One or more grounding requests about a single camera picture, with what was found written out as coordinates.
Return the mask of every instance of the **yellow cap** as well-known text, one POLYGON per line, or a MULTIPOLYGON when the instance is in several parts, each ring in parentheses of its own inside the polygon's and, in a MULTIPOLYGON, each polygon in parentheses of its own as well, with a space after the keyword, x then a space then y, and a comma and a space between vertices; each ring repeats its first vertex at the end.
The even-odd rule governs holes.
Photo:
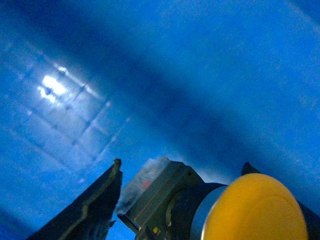
POLYGON ((212 206, 201 240, 307 240, 302 211, 278 180, 259 173, 234 181, 212 206))

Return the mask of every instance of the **blue background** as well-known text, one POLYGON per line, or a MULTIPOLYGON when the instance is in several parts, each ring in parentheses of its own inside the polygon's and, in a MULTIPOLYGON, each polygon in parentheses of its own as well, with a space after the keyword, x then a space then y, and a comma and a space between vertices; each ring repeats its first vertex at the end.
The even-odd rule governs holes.
MULTIPOLYGON (((303 0, 0 3, 0 238, 39 229, 114 158, 124 186, 148 158, 225 184, 249 161, 320 215, 319 24, 303 0)), ((134 234, 118 220, 108 239, 134 234)))

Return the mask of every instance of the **blue wall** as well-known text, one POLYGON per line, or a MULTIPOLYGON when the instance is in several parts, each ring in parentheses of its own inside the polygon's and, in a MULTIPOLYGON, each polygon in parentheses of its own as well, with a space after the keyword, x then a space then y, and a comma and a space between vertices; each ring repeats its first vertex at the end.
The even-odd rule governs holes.
MULTIPOLYGON (((319 3, 0 10, 0 231, 17 236, 6 239, 36 231, 116 157, 124 185, 148 158, 226 184, 250 161, 320 214, 319 3)), ((133 238, 119 221, 109 235, 133 238)))

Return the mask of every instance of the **blue surface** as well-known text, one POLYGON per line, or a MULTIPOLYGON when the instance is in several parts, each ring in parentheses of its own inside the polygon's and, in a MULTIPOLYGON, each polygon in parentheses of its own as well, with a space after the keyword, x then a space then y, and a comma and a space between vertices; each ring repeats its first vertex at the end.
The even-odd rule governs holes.
MULTIPOLYGON (((124 185, 148 158, 225 184, 250 161, 320 215, 319 13, 300 0, 0 3, 1 239, 36 231, 116 157, 124 185)), ((117 221, 108 239, 134 235, 117 221)))

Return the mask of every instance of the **yellow end cap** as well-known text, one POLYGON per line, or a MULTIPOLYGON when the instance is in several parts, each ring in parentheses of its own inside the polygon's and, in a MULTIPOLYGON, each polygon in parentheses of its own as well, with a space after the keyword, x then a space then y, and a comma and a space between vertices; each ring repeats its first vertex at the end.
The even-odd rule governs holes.
POLYGON ((307 240, 298 202, 278 180, 259 173, 235 180, 212 206, 201 240, 307 240))

